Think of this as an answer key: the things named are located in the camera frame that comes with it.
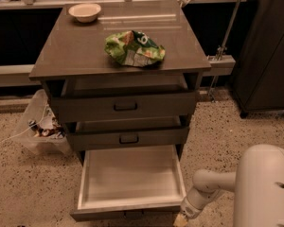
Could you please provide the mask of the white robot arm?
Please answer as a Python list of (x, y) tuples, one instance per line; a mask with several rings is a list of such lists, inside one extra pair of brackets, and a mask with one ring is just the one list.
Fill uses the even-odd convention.
[(233, 227), (284, 227), (284, 148), (254, 145), (237, 170), (197, 170), (173, 227), (187, 227), (222, 192), (234, 194)]

